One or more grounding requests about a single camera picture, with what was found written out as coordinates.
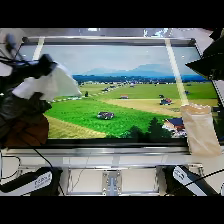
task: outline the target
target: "metal bracket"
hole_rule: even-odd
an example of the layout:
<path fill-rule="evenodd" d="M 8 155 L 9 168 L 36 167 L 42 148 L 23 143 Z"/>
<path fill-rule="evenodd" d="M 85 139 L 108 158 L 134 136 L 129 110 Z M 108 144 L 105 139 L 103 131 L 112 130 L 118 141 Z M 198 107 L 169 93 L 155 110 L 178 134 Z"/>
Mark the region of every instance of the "metal bracket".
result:
<path fill-rule="evenodd" d="M 122 192 L 121 171 L 104 171 L 102 178 L 102 194 L 104 196 L 119 196 Z"/>

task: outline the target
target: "beige cloth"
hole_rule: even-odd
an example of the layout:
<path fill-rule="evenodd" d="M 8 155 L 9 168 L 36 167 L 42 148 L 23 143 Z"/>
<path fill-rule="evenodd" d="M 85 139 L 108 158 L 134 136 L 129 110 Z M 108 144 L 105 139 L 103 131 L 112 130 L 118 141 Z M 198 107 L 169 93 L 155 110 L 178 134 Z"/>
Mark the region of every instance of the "beige cloth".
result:
<path fill-rule="evenodd" d="M 214 157 L 221 155 L 210 106 L 190 104 L 181 106 L 187 141 L 192 155 Z"/>

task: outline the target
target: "tree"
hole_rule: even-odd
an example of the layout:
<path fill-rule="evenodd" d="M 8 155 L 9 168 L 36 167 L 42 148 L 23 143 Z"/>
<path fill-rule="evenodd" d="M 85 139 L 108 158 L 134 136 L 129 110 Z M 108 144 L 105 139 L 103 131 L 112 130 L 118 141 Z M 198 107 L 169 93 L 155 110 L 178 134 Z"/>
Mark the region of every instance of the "tree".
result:
<path fill-rule="evenodd" d="M 172 136 L 168 130 L 162 128 L 156 117 L 150 121 L 148 132 L 150 139 L 171 138 Z"/>

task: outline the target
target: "sky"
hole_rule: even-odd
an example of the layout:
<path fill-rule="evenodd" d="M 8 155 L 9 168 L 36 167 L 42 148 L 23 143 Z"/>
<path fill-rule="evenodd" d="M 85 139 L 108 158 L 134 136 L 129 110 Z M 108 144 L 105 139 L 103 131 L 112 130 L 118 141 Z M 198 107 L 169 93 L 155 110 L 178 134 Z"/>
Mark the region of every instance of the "sky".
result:
<path fill-rule="evenodd" d="M 31 60 L 34 46 L 23 46 L 21 53 Z M 199 59 L 194 47 L 173 47 L 181 74 L 196 74 L 185 63 Z M 114 45 L 44 45 L 41 54 L 50 54 L 53 60 L 66 66 L 72 74 L 85 74 L 93 69 L 133 70 L 141 65 L 154 64 L 153 71 L 173 74 L 165 46 Z"/>

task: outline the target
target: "display screen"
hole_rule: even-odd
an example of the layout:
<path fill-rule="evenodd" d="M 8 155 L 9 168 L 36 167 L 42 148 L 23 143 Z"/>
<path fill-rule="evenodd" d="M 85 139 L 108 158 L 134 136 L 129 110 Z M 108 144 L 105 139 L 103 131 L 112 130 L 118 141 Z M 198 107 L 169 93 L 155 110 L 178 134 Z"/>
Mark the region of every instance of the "display screen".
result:
<path fill-rule="evenodd" d="M 20 52 L 32 59 L 36 46 Z M 195 47 L 172 47 L 189 102 L 214 108 L 217 135 L 222 119 L 213 83 L 185 64 L 198 60 Z M 166 46 L 46 45 L 40 55 L 69 69 L 82 97 L 60 96 L 45 113 L 49 138 L 134 139 L 159 142 L 186 138 L 181 118 L 181 97 Z"/>

